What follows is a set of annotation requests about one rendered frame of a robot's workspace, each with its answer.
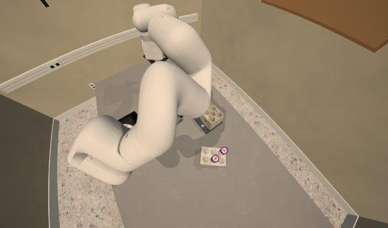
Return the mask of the beige tube rack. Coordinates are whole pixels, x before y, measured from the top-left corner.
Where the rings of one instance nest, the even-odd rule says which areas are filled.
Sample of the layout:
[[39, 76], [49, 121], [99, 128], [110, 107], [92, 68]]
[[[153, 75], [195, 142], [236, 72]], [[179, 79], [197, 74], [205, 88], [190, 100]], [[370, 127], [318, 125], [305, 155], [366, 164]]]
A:
[[[200, 164], [201, 165], [209, 164], [209, 165], [213, 165], [213, 166], [222, 166], [222, 165], [226, 166], [226, 155], [220, 156], [219, 153], [218, 153], [220, 149], [221, 148], [210, 148], [210, 147], [203, 147], [202, 146], [201, 154], [200, 154]], [[212, 158], [213, 155], [219, 156], [219, 161], [217, 163], [212, 163], [210, 161], [210, 159]], [[203, 158], [203, 160], [202, 160], [202, 158]]]

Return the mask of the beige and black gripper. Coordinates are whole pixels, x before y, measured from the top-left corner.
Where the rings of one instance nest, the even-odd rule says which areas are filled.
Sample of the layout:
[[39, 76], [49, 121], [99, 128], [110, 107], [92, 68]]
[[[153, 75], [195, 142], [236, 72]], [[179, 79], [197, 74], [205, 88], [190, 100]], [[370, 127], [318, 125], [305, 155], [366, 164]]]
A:
[[[155, 62], [155, 60], [166, 61], [168, 57], [160, 50], [160, 48], [153, 42], [142, 42], [144, 58], [146, 58], [151, 64]], [[164, 58], [165, 56], [165, 58]]]

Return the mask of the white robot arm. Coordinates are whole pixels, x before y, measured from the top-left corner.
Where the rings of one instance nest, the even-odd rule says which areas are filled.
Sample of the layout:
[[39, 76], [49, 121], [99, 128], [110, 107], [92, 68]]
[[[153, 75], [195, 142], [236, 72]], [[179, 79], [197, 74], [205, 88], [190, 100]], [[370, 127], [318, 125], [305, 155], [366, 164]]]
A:
[[211, 99], [210, 52], [196, 30], [179, 20], [173, 6], [138, 4], [133, 23], [143, 41], [153, 41], [181, 69], [166, 61], [147, 68], [134, 126], [99, 115], [76, 137], [69, 164], [113, 185], [123, 184], [133, 170], [164, 154], [174, 143], [178, 115], [199, 118]]

